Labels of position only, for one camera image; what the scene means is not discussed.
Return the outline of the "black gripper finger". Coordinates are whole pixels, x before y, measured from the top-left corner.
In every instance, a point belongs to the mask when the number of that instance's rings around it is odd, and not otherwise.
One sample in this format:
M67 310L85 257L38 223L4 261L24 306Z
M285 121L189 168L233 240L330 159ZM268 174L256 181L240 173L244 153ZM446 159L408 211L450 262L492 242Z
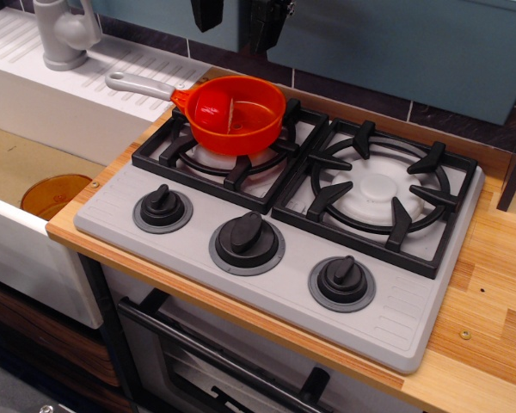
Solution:
M201 33L215 28L223 20L223 0L191 0L191 6L194 22Z
M262 54L279 41L286 18L294 14L294 2L289 0L256 0L251 2L249 50Z

